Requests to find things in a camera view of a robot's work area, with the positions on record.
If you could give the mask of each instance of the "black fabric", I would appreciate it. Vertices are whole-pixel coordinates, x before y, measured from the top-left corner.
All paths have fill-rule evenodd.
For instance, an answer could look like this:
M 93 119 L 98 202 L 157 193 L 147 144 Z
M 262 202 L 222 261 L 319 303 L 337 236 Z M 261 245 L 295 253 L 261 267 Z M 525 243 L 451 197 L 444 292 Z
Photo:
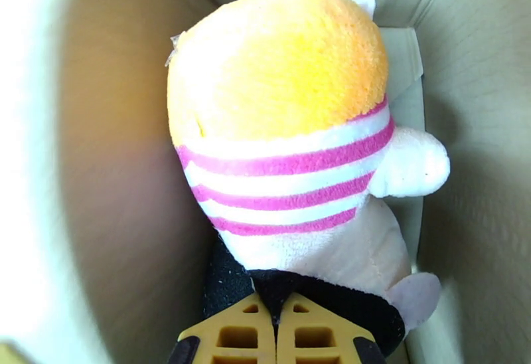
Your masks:
M 206 276 L 205 318 L 252 294 L 250 276 L 253 277 L 256 292 L 268 309 L 271 309 L 269 306 L 274 307 L 274 304 L 283 302 L 286 294 L 289 296 L 292 292 L 298 292 L 336 315 L 367 329 L 386 357 L 404 338 L 404 322 L 398 310 L 383 298 L 296 273 L 286 274 L 279 270 L 253 270 L 247 273 L 220 239 L 214 245 Z
M 199 343 L 200 339 L 197 336 L 190 336 L 177 342 L 168 360 L 168 364 L 192 364 Z
M 386 359 L 376 343 L 365 337 L 356 337 L 353 342 L 361 364 L 386 364 Z

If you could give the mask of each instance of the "yellow fur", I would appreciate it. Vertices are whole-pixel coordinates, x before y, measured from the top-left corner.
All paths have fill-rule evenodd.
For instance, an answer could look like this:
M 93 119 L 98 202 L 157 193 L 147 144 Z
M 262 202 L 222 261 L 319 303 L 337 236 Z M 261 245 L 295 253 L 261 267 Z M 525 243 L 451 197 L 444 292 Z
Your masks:
M 378 27 L 350 0 L 239 0 L 183 33 L 169 66 L 175 145 L 291 137 L 382 101 Z

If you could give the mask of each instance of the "striped cloth band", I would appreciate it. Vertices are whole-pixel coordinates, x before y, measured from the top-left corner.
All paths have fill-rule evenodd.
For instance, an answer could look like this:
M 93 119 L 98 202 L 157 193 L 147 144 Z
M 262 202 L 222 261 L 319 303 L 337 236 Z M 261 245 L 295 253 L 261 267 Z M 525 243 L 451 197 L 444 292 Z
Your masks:
M 243 236 L 313 232 L 355 217 L 393 131 L 386 97 L 363 116 L 306 136 L 204 139 L 177 152 L 216 229 Z

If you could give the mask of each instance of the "white plush arm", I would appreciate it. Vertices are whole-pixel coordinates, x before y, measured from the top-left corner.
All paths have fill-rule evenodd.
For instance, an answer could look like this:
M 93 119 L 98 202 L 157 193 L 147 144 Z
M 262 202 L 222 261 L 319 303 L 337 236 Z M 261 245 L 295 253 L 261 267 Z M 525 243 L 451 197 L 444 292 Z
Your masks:
M 368 190 L 375 197 L 415 197 L 437 191 L 450 174 L 444 145 L 431 134 L 397 127 Z

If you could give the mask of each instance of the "plush toy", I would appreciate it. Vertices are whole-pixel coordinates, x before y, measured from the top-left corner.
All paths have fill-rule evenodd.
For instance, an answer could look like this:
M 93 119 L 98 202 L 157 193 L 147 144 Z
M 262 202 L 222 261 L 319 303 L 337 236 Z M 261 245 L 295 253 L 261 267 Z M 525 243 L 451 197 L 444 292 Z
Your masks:
M 449 160 L 430 134 L 394 124 L 375 6 L 224 5 L 174 40 L 168 109 L 192 192 L 273 321 L 293 291 L 346 290 L 329 295 L 351 296 L 389 354 L 441 287 L 412 274 L 381 198 L 438 190 Z

